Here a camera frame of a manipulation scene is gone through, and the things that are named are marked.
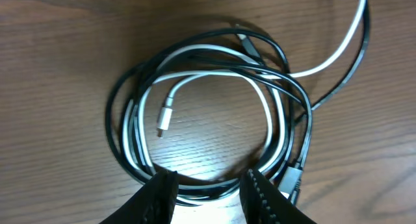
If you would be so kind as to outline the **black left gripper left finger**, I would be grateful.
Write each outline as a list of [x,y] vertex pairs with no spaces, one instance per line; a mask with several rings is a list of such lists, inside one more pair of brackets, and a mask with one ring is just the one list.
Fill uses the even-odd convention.
[[170,224],[178,191],[178,173],[161,170],[100,224]]

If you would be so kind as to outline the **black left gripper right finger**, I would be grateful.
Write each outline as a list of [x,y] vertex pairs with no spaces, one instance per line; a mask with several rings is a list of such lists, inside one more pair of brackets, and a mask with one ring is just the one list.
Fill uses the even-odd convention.
[[239,197],[247,224],[316,224],[256,169],[242,174]]

